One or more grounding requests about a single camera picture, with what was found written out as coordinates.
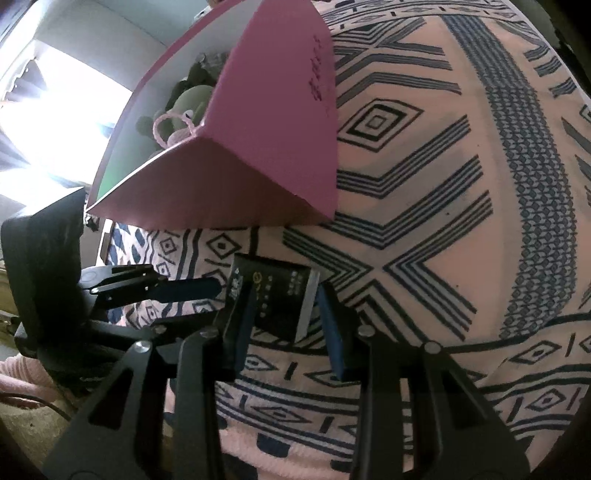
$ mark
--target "pink box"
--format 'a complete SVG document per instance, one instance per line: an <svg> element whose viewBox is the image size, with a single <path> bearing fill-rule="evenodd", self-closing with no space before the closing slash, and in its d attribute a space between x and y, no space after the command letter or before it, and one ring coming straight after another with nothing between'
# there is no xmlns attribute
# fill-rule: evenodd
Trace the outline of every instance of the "pink box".
<svg viewBox="0 0 591 480"><path fill-rule="evenodd" d="M135 130L200 53L232 50L196 137L148 160ZM93 215L145 229L331 219L337 113L330 32L310 0L225 0L140 81L90 191Z"/></svg>

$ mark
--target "pink fabric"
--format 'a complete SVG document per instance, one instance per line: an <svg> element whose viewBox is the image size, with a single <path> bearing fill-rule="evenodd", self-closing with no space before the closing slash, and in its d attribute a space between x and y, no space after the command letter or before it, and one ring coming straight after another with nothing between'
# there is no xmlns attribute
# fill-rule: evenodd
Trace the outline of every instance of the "pink fabric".
<svg viewBox="0 0 591 480"><path fill-rule="evenodd" d="M60 396L51 377L41 366L41 362L26 358L20 353L0 362L0 391L34 395L49 402L56 401ZM0 401L28 408L40 406L28 400L0 399Z"/></svg>

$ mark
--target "stuffed toy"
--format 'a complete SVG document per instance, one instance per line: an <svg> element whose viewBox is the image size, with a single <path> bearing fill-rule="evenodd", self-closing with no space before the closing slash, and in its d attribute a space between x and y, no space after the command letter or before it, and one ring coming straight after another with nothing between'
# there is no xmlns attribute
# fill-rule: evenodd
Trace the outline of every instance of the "stuffed toy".
<svg viewBox="0 0 591 480"><path fill-rule="evenodd" d="M200 60L191 66L187 78L179 81L173 87L165 108L157 111L152 118L149 116L138 118L135 124L138 133L157 140L157 143L163 147L163 144L168 144L168 139L175 132L187 129L185 118L188 117L194 127L199 125L227 59L227 53L213 56L201 55ZM154 152L150 158L158 153L160 150Z"/></svg>

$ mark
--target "pink and black patterned fabric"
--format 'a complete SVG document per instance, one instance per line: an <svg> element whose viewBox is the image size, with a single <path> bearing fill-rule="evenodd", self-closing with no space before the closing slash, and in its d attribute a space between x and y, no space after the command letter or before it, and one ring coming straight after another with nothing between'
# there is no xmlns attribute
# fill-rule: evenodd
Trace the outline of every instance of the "pink and black patterned fabric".
<svg viewBox="0 0 591 480"><path fill-rule="evenodd" d="M236 252L314 265L392 348L444 345L535 466L591 382L589 108L552 48L501 0L317 7L335 50L335 220L116 225L111 262L222 284ZM112 317L140 327L222 304L148 301ZM249 479L347 478L358 397L330 372L316 315L296 345L255 330L246 368L217 387L230 466Z"/></svg>

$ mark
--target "window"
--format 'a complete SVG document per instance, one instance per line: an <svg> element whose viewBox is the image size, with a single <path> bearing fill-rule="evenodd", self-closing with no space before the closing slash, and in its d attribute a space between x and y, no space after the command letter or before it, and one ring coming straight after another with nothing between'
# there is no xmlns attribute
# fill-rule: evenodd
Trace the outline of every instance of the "window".
<svg viewBox="0 0 591 480"><path fill-rule="evenodd" d="M0 128L37 172L92 184L131 92L54 48L39 50L40 85L21 93L17 79L0 108Z"/></svg>

